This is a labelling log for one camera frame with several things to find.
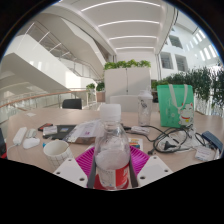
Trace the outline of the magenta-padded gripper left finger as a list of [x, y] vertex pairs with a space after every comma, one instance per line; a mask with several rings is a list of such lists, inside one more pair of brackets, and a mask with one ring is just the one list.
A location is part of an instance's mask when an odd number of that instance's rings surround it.
[[77, 158], [67, 158], [54, 174], [81, 187], [92, 189], [96, 175], [94, 148], [86, 150]]

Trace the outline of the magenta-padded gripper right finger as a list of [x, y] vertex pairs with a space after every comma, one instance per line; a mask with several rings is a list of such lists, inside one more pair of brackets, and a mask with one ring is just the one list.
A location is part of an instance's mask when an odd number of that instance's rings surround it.
[[157, 181], [173, 171], [157, 156], [149, 156], [131, 146], [130, 181], [133, 188], [143, 187]]

